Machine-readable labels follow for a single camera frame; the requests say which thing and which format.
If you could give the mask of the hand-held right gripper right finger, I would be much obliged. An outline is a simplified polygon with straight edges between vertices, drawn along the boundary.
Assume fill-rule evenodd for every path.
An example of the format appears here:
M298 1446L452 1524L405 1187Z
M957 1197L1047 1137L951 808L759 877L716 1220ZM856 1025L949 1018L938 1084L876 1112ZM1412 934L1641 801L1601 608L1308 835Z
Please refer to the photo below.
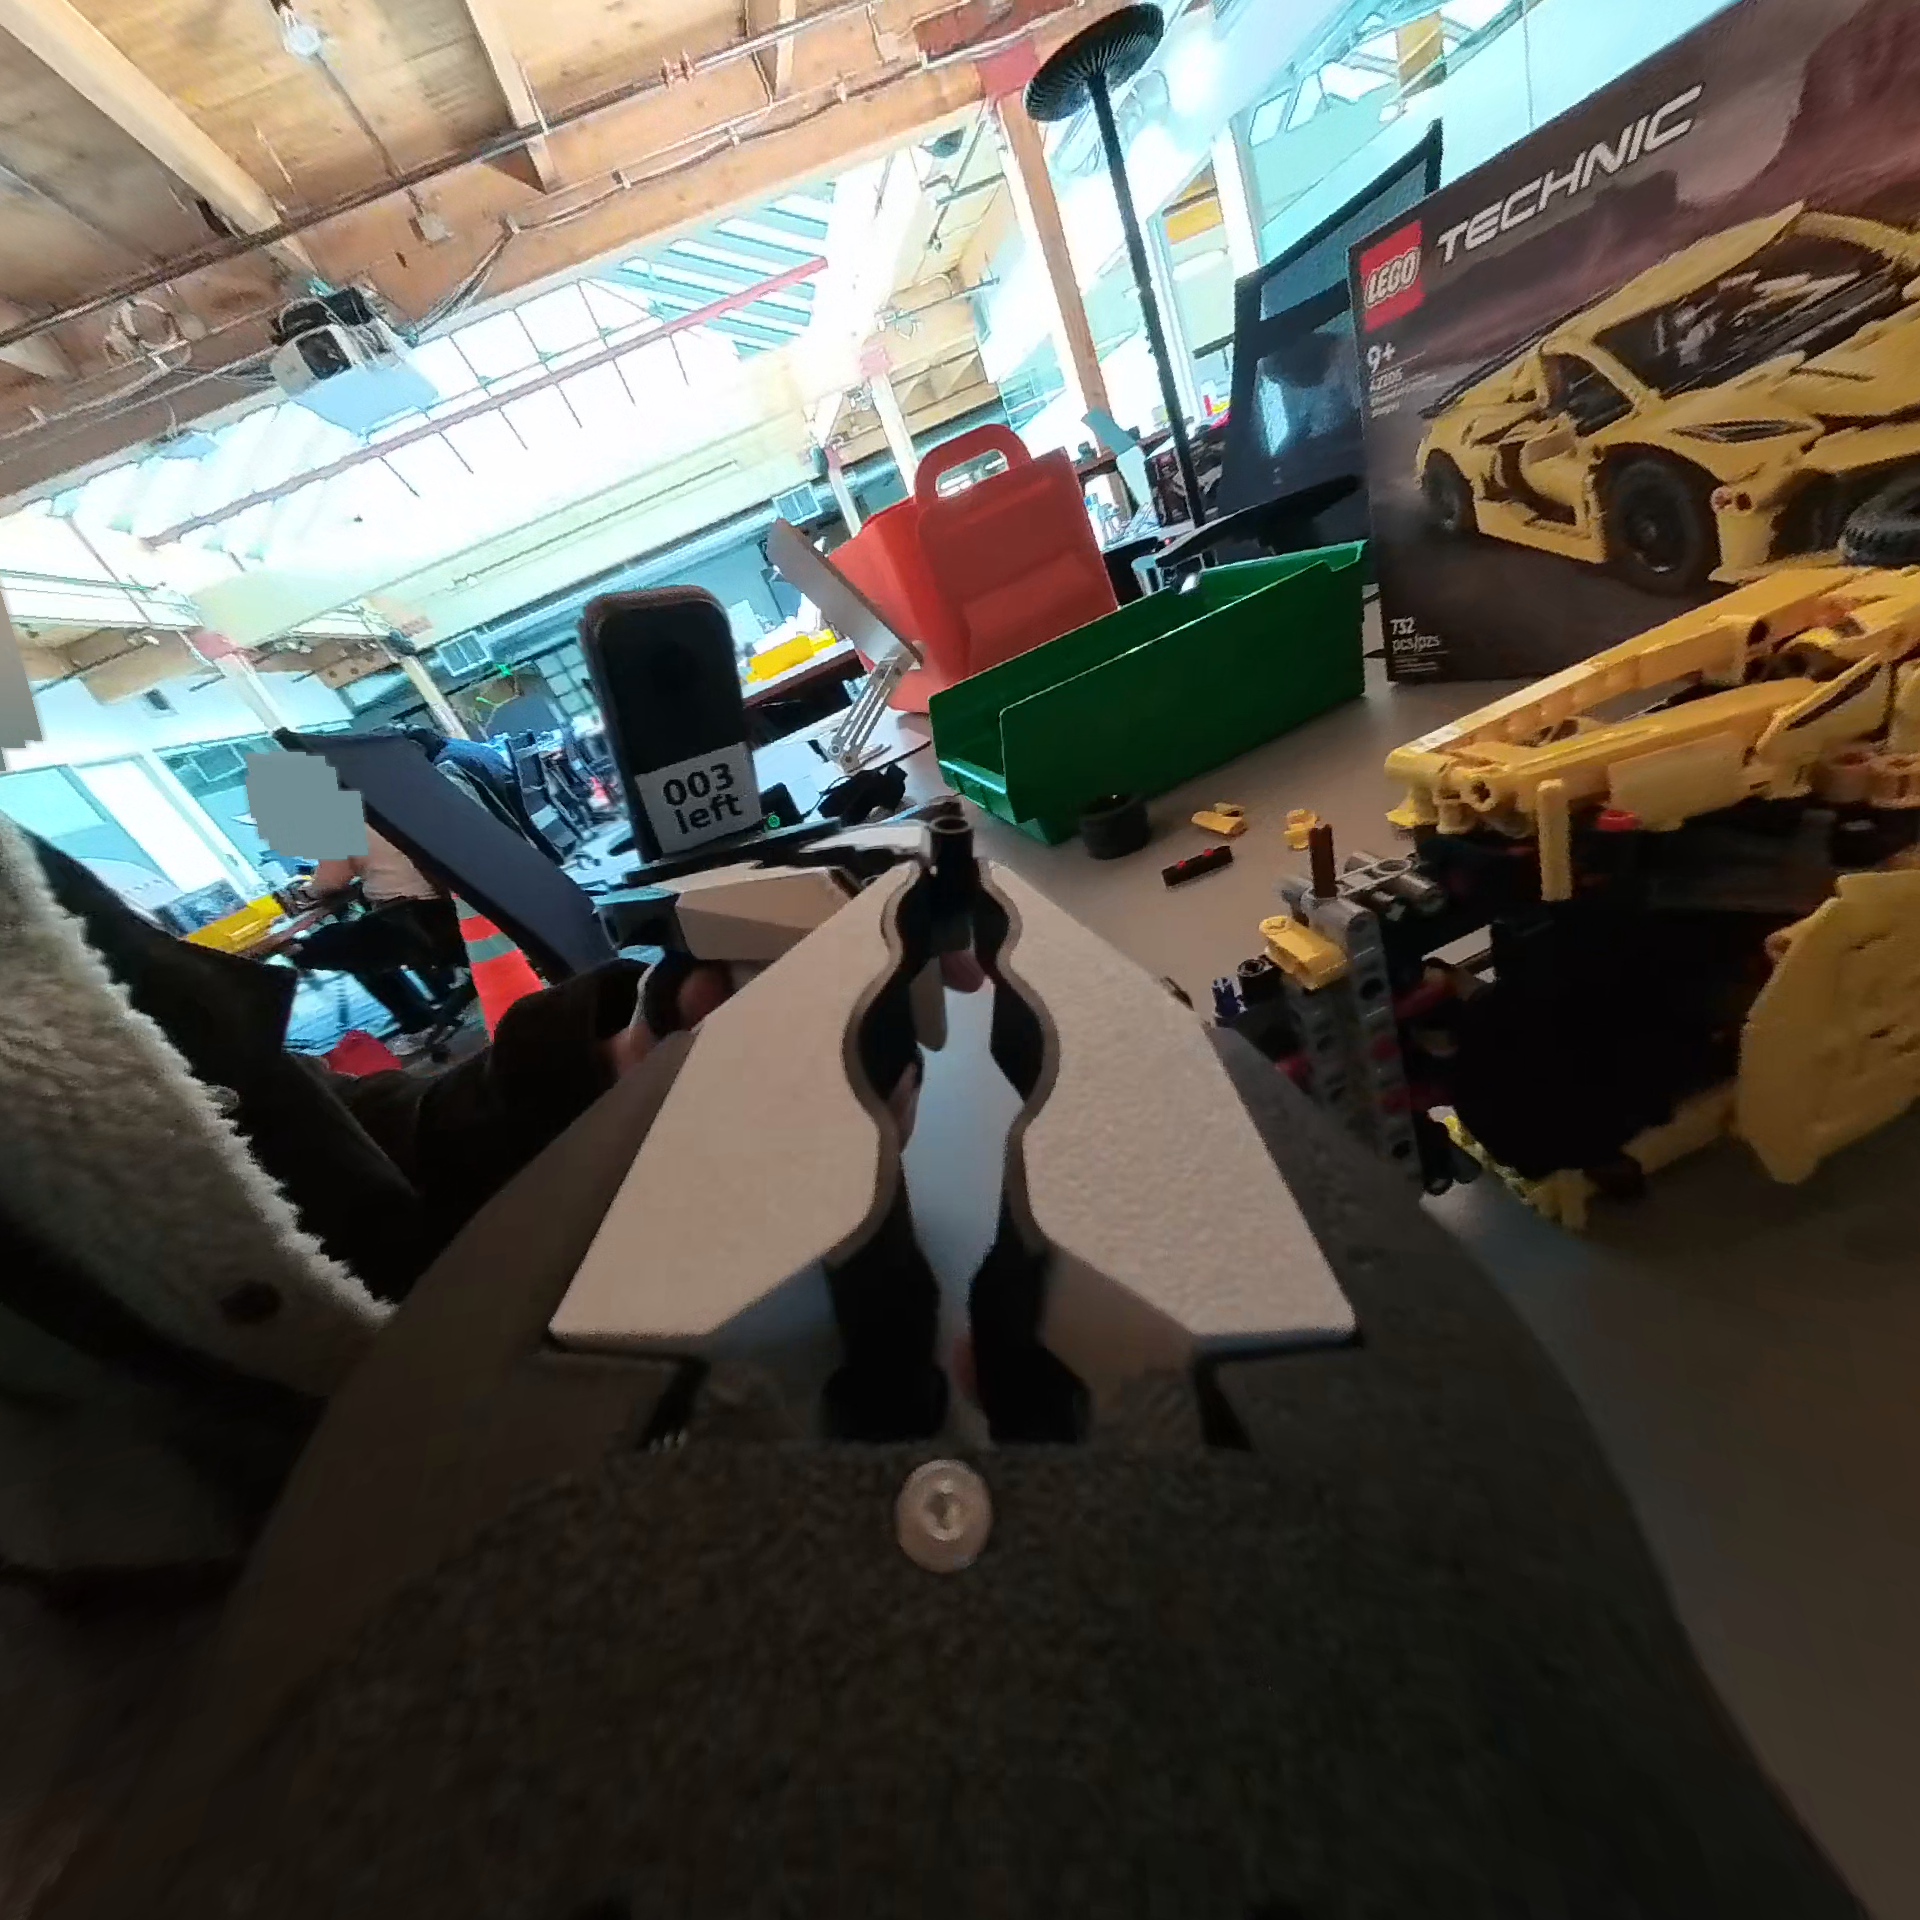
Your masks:
M1075 1443L1137 1386L1348 1346L1356 1308L1211 1026L996 861L976 955L1020 1098L970 1294L993 1441Z

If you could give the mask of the dark monitor screen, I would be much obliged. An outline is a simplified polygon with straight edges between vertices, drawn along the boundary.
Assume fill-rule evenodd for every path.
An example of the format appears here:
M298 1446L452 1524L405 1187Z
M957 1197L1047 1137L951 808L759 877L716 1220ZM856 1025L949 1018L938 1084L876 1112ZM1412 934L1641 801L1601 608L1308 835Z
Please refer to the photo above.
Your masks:
M407 737L276 730L275 744L323 762L356 796L370 833L405 853L420 875L477 907L529 958L544 982L618 961L588 891L490 804L464 793Z

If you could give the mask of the yellow toy brick car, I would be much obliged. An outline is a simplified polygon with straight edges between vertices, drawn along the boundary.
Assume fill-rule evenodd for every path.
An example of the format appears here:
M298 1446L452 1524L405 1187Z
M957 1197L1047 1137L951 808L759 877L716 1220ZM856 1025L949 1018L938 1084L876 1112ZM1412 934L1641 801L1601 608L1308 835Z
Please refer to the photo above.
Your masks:
M1777 1184L1916 1112L1919 564L1797 564L1395 749L1217 1018L1428 1196Z

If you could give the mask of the red plastic bin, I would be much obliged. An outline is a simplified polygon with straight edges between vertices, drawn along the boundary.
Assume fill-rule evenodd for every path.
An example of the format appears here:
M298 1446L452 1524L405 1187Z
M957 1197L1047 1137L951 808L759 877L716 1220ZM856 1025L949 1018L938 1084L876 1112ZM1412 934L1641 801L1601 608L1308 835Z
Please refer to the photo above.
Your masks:
M913 496L829 560L919 646L890 701L901 714L1117 610L1068 456L1032 456L1001 422L925 453Z

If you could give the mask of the green plastic bin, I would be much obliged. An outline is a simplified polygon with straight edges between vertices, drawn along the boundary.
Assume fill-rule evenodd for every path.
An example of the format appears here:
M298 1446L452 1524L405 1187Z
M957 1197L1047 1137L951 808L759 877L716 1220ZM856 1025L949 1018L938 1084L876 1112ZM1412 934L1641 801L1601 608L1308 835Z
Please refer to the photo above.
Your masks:
M1365 545L1202 569L928 704L949 786L1044 843L1363 696Z

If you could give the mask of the black mesh office chair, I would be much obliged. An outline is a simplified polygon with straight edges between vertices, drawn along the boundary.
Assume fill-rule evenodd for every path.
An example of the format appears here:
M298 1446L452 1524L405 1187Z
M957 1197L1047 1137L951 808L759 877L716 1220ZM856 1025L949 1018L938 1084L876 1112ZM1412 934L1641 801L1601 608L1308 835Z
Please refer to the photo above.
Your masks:
M1370 532L1352 251L1440 185L1445 134L1419 142L1235 288L1227 432L1207 518L1109 554L1120 598L1211 564L1283 557Z

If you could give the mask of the orange striped safety cone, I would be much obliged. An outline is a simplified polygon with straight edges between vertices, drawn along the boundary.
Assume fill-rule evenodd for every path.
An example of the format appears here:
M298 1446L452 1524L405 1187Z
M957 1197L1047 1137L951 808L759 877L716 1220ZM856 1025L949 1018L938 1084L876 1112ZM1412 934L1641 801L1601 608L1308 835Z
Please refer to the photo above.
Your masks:
M544 982L517 941L483 907L455 896L452 910L471 986L491 1041L511 1008L537 995Z

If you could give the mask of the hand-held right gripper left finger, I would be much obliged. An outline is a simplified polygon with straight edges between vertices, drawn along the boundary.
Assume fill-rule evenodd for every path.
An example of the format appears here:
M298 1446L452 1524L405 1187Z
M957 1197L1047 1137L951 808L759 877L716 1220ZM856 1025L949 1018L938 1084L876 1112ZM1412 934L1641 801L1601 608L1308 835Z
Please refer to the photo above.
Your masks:
M944 1045L932 874L901 861L690 1038L547 1324L565 1354L753 1370L829 1438L947 1419L943 1292L906 1192Z

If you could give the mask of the metal laptop stand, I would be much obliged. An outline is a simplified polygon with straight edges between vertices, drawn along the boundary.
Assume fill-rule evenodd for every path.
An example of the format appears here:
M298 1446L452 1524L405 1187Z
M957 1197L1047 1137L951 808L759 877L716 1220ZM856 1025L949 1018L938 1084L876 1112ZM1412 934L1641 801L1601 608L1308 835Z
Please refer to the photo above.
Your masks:
M765 552L775 569L826 618L827 629L868 662L861 691L839 715L824 749L841 777L852 777L873 762L871 741L881 717L901 686L921 672L924 652L899 635L795 524L775 518Z

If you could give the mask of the person's left forearm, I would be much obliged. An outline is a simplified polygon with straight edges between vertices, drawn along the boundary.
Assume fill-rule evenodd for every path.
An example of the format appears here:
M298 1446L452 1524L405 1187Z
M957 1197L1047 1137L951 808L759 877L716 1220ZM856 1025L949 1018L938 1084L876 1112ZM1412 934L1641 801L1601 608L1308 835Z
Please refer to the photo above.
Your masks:
M517 998L459 1064L330 1085L448 1238L652 1050L647 980L621 958Z

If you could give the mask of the person's black jacket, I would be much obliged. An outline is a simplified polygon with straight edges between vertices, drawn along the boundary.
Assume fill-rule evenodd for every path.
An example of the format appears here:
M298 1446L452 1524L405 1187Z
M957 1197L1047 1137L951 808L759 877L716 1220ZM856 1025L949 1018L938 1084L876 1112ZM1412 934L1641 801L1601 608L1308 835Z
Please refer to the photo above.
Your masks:
M210 1571L431 1259L285 974L4 822L4 1573Z

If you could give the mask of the dark car set box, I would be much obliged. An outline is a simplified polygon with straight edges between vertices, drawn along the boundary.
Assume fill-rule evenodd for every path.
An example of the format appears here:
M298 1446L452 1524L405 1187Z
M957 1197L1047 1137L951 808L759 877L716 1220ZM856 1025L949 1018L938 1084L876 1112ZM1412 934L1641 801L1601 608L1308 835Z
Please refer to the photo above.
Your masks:
M1919 8L1725 5L1352 249L1386 670L1916 562Z

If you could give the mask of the black pole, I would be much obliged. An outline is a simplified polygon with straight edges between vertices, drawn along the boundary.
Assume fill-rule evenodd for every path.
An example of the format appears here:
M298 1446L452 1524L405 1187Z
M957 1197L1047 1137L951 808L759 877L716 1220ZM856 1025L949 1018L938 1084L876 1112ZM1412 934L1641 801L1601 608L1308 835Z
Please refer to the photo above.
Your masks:
M1168 353L1162 304L1147 266L1145 235L1139 222L1131 182L1123 155L1113 89L1131 81L1157 53L1165 35L1163 11L1155 5L1127 5L1085 26L1058 46L1024 83L1023 107L1039 126L1056 126L1081 109L1092 112L1097 145L1120 218L1120 235L1137 284L1144 331L1159 378L1159 393L1168 417L1175 464L1184 484L1184 500L1194 528L1207 518L1207 504L1197 482L1194 444L1181 406L1178 374Z

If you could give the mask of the small black brick connector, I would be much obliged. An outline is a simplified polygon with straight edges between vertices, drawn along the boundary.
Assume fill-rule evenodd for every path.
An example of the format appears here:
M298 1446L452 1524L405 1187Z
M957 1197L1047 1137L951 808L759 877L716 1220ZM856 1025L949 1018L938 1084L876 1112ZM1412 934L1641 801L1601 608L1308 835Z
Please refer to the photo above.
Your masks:
M964 802L947 801L928 816L928 946L947 958L972 953L980 869Z

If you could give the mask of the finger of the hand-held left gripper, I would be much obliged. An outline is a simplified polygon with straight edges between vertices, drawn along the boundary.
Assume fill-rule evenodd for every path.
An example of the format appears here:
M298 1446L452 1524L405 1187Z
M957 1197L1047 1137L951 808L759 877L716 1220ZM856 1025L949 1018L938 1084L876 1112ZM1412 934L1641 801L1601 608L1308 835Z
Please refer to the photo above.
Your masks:
M841 869L730 864L672 883L672 953L772 964L827 924L857 883Z

